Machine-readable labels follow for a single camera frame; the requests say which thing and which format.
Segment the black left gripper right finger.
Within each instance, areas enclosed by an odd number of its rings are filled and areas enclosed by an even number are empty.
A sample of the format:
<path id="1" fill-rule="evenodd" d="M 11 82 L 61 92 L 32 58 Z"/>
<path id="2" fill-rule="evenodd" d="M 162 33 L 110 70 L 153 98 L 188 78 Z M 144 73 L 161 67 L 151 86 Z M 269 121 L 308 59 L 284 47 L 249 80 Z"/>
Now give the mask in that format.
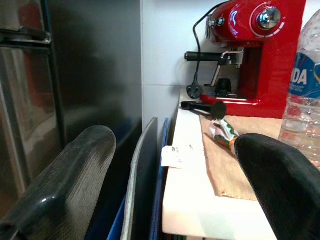
<path id="1" fill-rule="evenodd" d="M 279 240 L 320 238 L 320 171 L 296 148 L 247 133 L 235 154 Z"/>

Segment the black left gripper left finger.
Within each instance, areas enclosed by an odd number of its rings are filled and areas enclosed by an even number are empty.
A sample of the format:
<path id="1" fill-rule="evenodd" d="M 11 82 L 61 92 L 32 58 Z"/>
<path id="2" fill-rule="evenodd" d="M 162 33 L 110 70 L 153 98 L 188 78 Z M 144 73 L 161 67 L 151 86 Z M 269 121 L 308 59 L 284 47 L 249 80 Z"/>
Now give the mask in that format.
<path id="1" fill-rule="evenodd" d="M 0 221 L 2 240 L 83 240 L 117 146 L 103 125 L 84 130 Z"/>

